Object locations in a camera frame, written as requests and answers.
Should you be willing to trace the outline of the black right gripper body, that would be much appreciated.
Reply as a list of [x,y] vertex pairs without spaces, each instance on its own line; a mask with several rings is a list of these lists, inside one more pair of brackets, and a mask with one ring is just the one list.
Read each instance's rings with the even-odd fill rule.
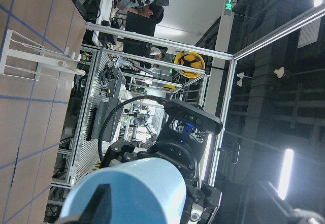
[[137,159],[158,157],[169,161],[181,173],[186,186],[186,200],[181,223],[209,223],[219,208],[221,191],[202,183],[198,162],[203,155],[205,132],[190,124],[180,124],[175,130],[168,125],[147,142],[132,138],[118,139],[107,149],[101,167],[127,163]]

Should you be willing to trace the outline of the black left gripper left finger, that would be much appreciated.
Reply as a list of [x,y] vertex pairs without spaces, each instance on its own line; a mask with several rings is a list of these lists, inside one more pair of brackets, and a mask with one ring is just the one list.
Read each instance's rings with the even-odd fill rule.
[[111,188],[109,184],[100,184],[81,215],[81,223],[110,223],[111,218]]

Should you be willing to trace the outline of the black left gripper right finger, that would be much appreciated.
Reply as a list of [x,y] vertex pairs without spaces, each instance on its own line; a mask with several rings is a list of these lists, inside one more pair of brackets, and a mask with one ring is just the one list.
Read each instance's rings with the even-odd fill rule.
[[282,200],[270,182],[258,182],[253,191],[250,223],[324,223],[320,214],[294,209]]

